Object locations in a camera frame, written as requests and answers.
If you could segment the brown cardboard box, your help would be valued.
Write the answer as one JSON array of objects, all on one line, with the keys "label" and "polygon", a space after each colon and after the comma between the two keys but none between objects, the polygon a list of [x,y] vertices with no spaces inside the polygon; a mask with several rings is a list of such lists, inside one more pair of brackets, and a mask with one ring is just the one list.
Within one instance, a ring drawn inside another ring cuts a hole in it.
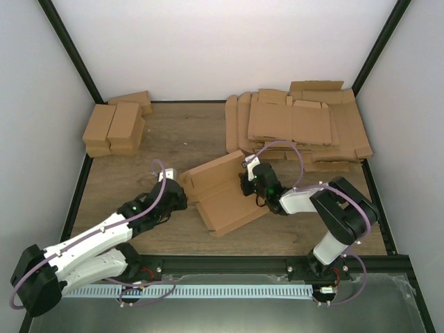
[{"label": "brown cardboard box", "polygon": [[245,155],[238,150],[181,173],[178,181],[215,237],[240,228],[268,213],[254,194],[244,196],[239,175]]}]

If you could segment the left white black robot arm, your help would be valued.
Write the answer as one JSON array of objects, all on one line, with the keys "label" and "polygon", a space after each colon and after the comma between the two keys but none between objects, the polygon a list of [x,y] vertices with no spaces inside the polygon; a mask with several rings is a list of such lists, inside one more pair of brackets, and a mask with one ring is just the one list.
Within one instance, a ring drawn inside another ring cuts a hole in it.
[{"label": "left white black robot arm", "polygon": [[167,178],[148,192],[124,203],[97,226],[54,246],[26,248],[10,279],[18,309],[32,318],[53,309],[68,293],[106,280],[138,281],[140,254],[129,243],[143,232],[187,209],[184,189]]}]

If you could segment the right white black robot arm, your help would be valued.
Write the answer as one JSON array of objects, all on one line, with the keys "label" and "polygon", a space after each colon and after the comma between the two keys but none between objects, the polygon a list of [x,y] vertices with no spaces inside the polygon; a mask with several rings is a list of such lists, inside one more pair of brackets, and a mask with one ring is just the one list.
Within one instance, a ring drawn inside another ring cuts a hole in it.
[{"label": "right white black robot arm", "polygon": [[336,259],[366,237],[380,218],[377,207],[344,177],[290,188],[282,186],[269,163],[243,162],[242,167],[246,170],[239,176],[243,194],[256,195],[273,214],[315,212],[320,216],[327,232],[307,256],[309,273],[318,280],[325,279]]}]

